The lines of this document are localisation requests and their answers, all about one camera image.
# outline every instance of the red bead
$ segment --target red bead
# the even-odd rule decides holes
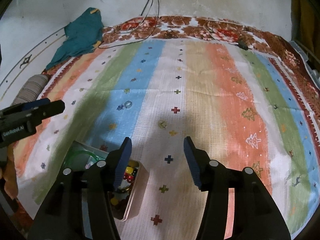
[[[127,182],[133,183],[133,182],[134,182],[134,176],[129,176],[129,177],[127,178]]]
[[[128,174],[128,173],[124,173],[124,176],[123,176],[123,179],[127,179],[128,177],[130,176],[130,174]]]

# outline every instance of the finger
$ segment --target finger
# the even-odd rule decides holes
[[[13,144],[10,144],[8,146],[8,150],[7,150],[7,157],[9,161],[14,162],[14,156],[13,156]]]
[[[4,184],[4,190],[9,195],[10,198],[14,199],[18,196],[18,185],[16,170],[14,168],[14,163],[8,161],[5,171],[3,172],[3,178],[6,183]]]
[[[5,192],[14,199],[18,195],[17,175],[14,167],[14,156],[12,145],[8,146],[8,162],[3,172],[3,178],[6,183],[4,185]]]

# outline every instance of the orange stripe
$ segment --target orange stripe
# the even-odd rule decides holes
[[[56,101],[63,99],[65,93],[70,89],[70,87],[76,82],[78,77],[87,70],[92,61],[101,53],[103,49],[96,49],[95,52],[83,55],[71,68],[65,73],[61,80],[55,85],[55,87],[50,91],[47,98],[51,101]],[[28,159],[31,152],[39,139],[42,131],[48,126],[50,118],[42,121],[39,125],[37,133],[28,138],[20,140],[14,149],[15,157],[15,167],[17,171],[17,176],[21,177],[25,171]]]
[[[253,95],[246,80],[238,72],[235,62],[226,47],[221,44],[208,44],[207,51],[214,71],[219,77],[215,80],[220,88],[220,103],[218,106],[220,106],[220,113],[226,122],[229,134],[229,140],[226,145],[227,163],[225,165],[231,169],[242,170],[246,166],[253,167],[253,165],[257,165],[260,162],[260,169],[263,169],[263,171],[260,171],[260,178],[271,194],[266,126],[258,114],[254,116],[254,121],[242,116],[243,111],[248,108],[257,113],[253,103]],[[242,100],[237,97],[236,93],[238,92],[244,92],[248,99]],[[261,139],[258,142],[258,149],[246,142],[246,139],[255,133],[257,138]],[[234,206],[234,198],[229,200],[229,209],[231,209],[231,206]],[[232,220],[228,220],[226,237],[232,235]]]

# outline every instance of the blue gripper pad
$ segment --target blue gripper pad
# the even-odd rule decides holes
[[[210,161],[206,151],[197,149],[193,144],[190,136],[185,137],[183,142],[183,150],[186,156],[188,166],[195,185],[201,189],[201,174],[205,171],[205,167]]]
[[[27,103],[23,104],[22,111],[29,110],[29,109],[34,108],[36,106],[47,105],[48,103],[50,103],[50,100],[48,98],[43,98],[43,99],[39,99],[39,100],[32,101],[32,102],[27,102]]]

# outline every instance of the colorful blanket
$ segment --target colorful blanket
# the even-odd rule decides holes
[[[128,136],[150,177],[139,215],[117,222],[122,240],[195,239],[207,193],[183,153],[191,136],[226,167],[252,167],[293,238],[319,204],[320,151],[292,75],[278,57],[213,40],[152,39],[73,58],[40,95],[62,99],[65,112],[15,147],[18,198],[34,217],[73,140],[111,151]],[[231,225],[232,215],[226,237]]]

